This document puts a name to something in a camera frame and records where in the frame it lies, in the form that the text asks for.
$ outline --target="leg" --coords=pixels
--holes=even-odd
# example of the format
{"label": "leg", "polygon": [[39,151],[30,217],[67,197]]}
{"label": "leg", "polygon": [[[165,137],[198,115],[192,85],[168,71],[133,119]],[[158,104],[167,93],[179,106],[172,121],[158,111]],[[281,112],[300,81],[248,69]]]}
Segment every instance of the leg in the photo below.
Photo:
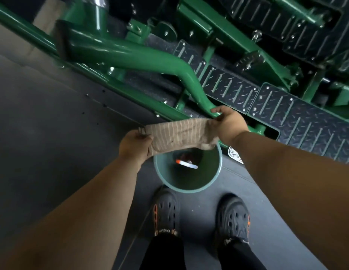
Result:
{"label": "leg", "polygon": [[151,240],[140,270],[186,270],[183,242],[179,238],[180,202],[174,191],[161,189],[154,198],[155,237]]}
{"label": "leg", "polygon": [[218,205],[216,233],[220,241],[217,249],[222,270],[265,270],[248,243],[249,212],[243,200],[234,194],[226,195]]}

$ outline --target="gray floor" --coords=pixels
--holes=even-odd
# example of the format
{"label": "gray floor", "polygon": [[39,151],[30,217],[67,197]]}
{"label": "gray floor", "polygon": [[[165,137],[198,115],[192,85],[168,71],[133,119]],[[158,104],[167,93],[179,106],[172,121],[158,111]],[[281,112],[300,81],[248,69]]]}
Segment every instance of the gray floor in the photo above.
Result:
{"label": "gray floor", "polygon": [[[115,158],[128,130],[162,121],[82,76],[61,71],[39,52],[16,51],[0,42],[0,251]],[[113,269],[139,267],[153,235],[149,207],[159,186],[149,160],[138,175]],[[179,194],[188,269],[220,269],[207,248],[217,202],[229,191],[247,204],[250,245],[268,269],[325,269],[286,226],[246,169],[227,157],[210,188]]]}

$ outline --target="left hand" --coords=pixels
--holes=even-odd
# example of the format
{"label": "left hand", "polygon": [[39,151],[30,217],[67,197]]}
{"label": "left hand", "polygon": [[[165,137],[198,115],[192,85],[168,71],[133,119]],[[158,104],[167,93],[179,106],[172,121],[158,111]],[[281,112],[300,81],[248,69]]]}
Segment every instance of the left hand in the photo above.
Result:
{"label": "left hand", "polygon": [[138,130],[129,131],[119,144],[118,156],[123,159],[134,160],[138,170],[148,158],[148,149],[153,141],[153,136],[140,135]]}

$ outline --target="green bucket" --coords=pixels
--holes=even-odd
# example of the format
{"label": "green bucket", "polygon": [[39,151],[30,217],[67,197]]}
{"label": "green bucket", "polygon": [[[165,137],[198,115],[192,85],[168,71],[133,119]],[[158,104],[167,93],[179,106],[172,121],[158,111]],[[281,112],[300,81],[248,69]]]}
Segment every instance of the green bucket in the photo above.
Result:
{"label": "green bucket", "polygon": [[[176,160],[184,153],[197,159],[198,169],[182,166]],[[217,143],[213,150],[190,148],[154,156],[154,167],[162,182],[182,193],[195,193],[208,188],[217,179],[222,167],[222,150]]]}

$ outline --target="hand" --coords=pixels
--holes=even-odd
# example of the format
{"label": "hand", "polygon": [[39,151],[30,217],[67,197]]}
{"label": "hand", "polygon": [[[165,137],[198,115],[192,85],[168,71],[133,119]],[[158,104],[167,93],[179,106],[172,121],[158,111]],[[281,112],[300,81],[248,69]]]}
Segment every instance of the hand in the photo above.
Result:
{"label": "hand", "polygon": [[138,170],[148,158],[148,149],[153,141],[153,136],[143,136],[138,130],[129,131],[119,144],[118,157],[134,160]]}
{"label": "hand", "polygon": [[220,140],[227,146],[231,146],[236,136],[243,132],[249,132],[244,118],[234,109],[228,106],[219,106],[211,109],[212,113],[222,113],[212,119],[210,125],[216,129]]}

